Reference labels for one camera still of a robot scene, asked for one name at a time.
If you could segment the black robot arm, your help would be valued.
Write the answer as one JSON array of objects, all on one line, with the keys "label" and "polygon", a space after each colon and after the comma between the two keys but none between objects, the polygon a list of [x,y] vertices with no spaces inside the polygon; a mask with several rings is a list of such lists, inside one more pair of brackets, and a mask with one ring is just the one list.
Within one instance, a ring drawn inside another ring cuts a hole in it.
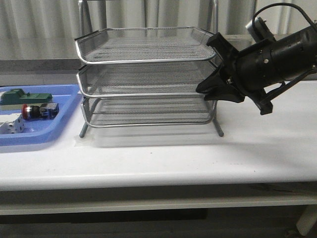
[{"label": "black robot arm", "polygon": [[237,50],[220,33],[207,46],[221,58],[221,64],[198,84],[196,92],[206,101],[241,103],[250,98],[261,115],[272,113],[271,101],[317,71],[317,33],[307,27],[281,40],[263,40]]}]

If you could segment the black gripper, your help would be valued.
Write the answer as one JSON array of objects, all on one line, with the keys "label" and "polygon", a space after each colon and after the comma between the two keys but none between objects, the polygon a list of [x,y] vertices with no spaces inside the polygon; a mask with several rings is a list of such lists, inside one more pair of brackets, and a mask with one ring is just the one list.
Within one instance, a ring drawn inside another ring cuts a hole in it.
[{"label": "black gripper", "polygon": [[238,51],[219,32],[211,36],[207,46],[217,52],[222,64],[198,84],[196,92],[206,94],[205,101],[241,103],[249,97],[260,109],[261,115],[272,113],[273,104],[261,101],[266,95],[263,50],[271,43],[264,39]]}]

